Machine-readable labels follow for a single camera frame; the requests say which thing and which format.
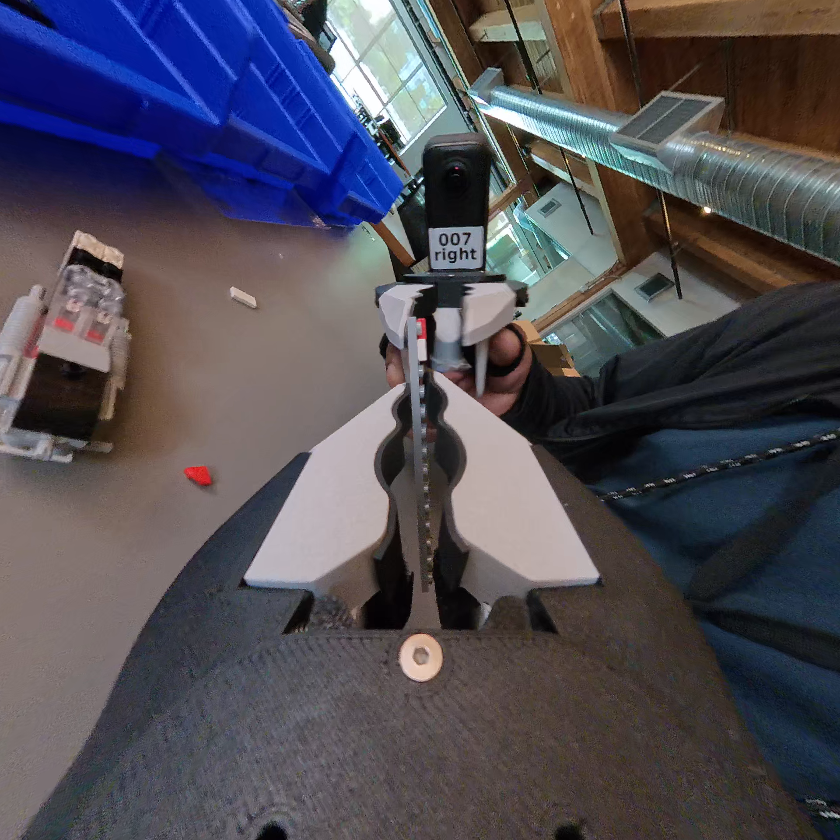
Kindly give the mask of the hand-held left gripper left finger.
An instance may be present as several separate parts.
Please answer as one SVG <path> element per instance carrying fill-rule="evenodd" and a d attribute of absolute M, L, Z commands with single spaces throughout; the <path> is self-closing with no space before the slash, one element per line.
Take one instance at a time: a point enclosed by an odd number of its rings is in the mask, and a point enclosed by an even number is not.
<path fill-rule="evenodd" d="M 412 611 L 394 483 L 411 424 L 404 385 L 391 389 L 314 447 L 245 573 L 256 589 L 333 596 L 404 627 Z"/>

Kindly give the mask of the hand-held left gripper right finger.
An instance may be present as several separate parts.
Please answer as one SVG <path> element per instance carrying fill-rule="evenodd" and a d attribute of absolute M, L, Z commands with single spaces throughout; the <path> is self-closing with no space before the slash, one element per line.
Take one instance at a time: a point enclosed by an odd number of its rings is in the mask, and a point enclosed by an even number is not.
<path fill-rule="evenodd" d="M 427 386 L 433 583 L 442 627 L 479 627 L 501 598 L 598 583 L 601 574 L 530 442 L 435 373 Z"/>

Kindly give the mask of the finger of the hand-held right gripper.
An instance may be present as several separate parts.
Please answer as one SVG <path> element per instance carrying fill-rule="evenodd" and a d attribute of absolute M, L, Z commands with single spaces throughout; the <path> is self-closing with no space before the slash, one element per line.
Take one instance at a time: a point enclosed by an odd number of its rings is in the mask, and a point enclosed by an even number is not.
<path fill-rule="evenodd" d="M 385 336 L 397 349 L 406 346 L 407 320 L 413 315 L 420 287 L 383 287 L 378 290 L 378 309 Z"/>
<path fill-rule="evenodd" d="M 461 302 L 461 346 L 475 348 L 476 395 L 487 383 L 489 341 L 515 312 L 515 291 L 508 284 L 466 284 Z"/>

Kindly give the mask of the long grey studded plate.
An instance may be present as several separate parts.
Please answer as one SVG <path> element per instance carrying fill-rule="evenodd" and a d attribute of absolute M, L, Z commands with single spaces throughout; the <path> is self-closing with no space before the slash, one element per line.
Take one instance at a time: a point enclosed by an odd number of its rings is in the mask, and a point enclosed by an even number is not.
<path fill-rule="evenodd" d="M 406 383 L 411 402 L 413 435 L 413 473 L 416 487 L 416 523 L 418 540 L 419 575 L 424 594 L 434 588 L 435 536 L 431 484 L 431 455 L 428 437 L 427 386 L 428 360 L 420 364 L 417 359 L 416 320 L 411 316 L 406 325 L 407 373 Z"/>

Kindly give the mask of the person's right forearm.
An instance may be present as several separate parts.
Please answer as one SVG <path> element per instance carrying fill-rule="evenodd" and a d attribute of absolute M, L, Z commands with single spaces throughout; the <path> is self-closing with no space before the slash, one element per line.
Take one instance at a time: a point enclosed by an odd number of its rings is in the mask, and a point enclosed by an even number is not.
<path fill-rule="evenodd" d="M 540 362 L 502 420 L 581 478 L 663 431 L 838 420 L 838 282 L 763 294 L 711 322 L 620 353 L 594 377 Z"/>

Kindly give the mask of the grey desk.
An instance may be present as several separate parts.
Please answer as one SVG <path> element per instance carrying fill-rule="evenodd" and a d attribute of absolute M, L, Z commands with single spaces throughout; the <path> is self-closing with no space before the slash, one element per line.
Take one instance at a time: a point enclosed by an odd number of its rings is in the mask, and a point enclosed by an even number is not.
<path fill-rule="evenodd" d="M 393 272 L 368 225 L 229 219 L 167 160 L 3 125 L 1 164 L 2 316 L 53 286 L 82 230 L 124 253 L 133 336 L 110 454 L 2 457 L 1 823 L 18 838 L 187 561 L 386 391 L 373 298 Z"/>

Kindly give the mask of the person's right hand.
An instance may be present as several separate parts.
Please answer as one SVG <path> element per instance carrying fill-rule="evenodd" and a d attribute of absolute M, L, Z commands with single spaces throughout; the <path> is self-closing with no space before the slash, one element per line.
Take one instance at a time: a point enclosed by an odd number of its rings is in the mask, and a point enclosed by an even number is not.
<path fill-rule="evenodd" d="M 473 368 L 447 371 L 444 376 L 458 388 L 501 417 L 518 401 L 532 368 L 532 350 L 520 322 L 512 322 L 488 343 L 485 389 L 478 394 Z"/>

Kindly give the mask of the cardboard box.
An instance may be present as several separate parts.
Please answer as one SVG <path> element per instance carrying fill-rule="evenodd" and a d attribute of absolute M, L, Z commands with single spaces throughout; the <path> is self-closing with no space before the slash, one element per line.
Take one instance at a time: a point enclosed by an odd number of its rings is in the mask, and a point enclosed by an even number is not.
<path fill-rule="evenodd" d="M 563 343 L 552 344 L 543 340 L 531 321 L 518 319 L 512 323 L 526 339 L 534 358 L 554 376 L 580 377 L 571 353 Z"/>

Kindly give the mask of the blue plastic bin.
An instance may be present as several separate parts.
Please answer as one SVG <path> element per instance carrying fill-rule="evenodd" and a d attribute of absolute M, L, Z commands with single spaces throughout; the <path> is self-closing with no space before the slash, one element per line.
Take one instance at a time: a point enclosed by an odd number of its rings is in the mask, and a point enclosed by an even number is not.
<path fill-rule="evenodd" d="M 222 172 L 266 184 L 324 186 L 328 163 L 314 107 L 292 71 L 302 66 L 299 43 L 275 2 L 234 2 L 250 27 L 248 55 L 227 101 L 220 128 L 202 153 L 174 152 L 186 169 Z"/>
<path fill-rule="evenodd" d="M 325 221 L 352 218 L 377 224 L 391 211 L 403 184 L 309 47 L 300 44 L 299 51 L 298 84 L 318 122 L 305 136 L 327 174 L 298 192 Z"/>
<path fill-rule="evenodd" d="M 152 157 L 236 143 L 233 2 L 2 2 L 2 123 Z"/>

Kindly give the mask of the large window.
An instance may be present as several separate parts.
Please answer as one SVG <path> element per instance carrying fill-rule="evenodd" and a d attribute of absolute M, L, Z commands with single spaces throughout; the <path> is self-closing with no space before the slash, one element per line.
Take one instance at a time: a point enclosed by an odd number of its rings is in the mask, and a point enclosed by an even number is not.
<path fill-rule="evenodd" d="M 353 104 L 390 123 L 403 148 L 444 114 L 446 102 L 390 1 L 328 2 L 332 77 Z"/>

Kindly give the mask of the black white brick vehicle model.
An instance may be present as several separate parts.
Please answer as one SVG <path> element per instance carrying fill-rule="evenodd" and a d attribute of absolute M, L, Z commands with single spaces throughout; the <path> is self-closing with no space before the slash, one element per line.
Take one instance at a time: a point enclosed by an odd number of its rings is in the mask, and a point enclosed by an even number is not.
<path fill-rule="evenodd" d="M 106 454 L 130 361 L 123 252 L 76 231 L 52 290 L 35 285 L 2 323 L 1 452 L 68 464 Z"/>

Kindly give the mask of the wooden ceiling beam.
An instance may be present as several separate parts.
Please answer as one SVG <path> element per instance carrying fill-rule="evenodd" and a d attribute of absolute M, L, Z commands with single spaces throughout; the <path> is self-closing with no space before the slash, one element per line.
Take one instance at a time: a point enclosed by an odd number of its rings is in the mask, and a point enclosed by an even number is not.
<path fill-rule="evenodd" d="M 636 39 L 839 34 L 838 1 L 626 1 Z"/>

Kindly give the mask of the person's blue jacket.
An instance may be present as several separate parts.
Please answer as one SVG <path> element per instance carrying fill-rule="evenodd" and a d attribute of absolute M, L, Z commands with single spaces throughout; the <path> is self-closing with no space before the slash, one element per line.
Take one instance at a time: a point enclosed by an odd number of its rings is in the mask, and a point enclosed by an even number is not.
<path fill-rule="evenodd" d="M 642 437 L 605 474 L 581 478 L 597 494 L 676 478 L 724 459 L 760 455 L 829 432 L 820 417 L 762 421 L 707 432 Z M 702 564 L 790 503 L 831 454 L 821 445 L 699 476 L 607 506 L 639 538 L 681 593 Z M 838 637 L 838 487 L 826 490 L 779 549 L 710 606 Z M 738 709 L 784 787 L 810 812 L 823 838 L 838 838 L 838 671 L 737 635 L 699 616 Z"/>

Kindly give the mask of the duct vent grille box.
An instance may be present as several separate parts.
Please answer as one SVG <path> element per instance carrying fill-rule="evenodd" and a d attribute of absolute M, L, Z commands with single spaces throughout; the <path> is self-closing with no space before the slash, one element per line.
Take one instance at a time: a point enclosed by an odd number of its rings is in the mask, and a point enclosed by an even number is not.
<path fill-rule="evenodd" d="M 628 160 L 672 172 L 678 146 L 697 133 L 718 130 L 725 99 L 662 91 L 610 137 L 610 145 Z"/>

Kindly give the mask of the silver ventilation duct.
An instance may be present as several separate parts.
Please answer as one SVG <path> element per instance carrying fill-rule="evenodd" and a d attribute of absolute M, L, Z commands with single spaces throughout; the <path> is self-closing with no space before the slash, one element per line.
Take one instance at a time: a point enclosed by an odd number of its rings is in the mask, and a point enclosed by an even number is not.
<path fill-rule="evenodd" d="M 807 254 L 839 263 L 838 163 L 718 133 L 678 134 L 664 158 L 616 145 L 626 114 L 479 83 L 468 90 L 489 117 L 681 198 Z"/>

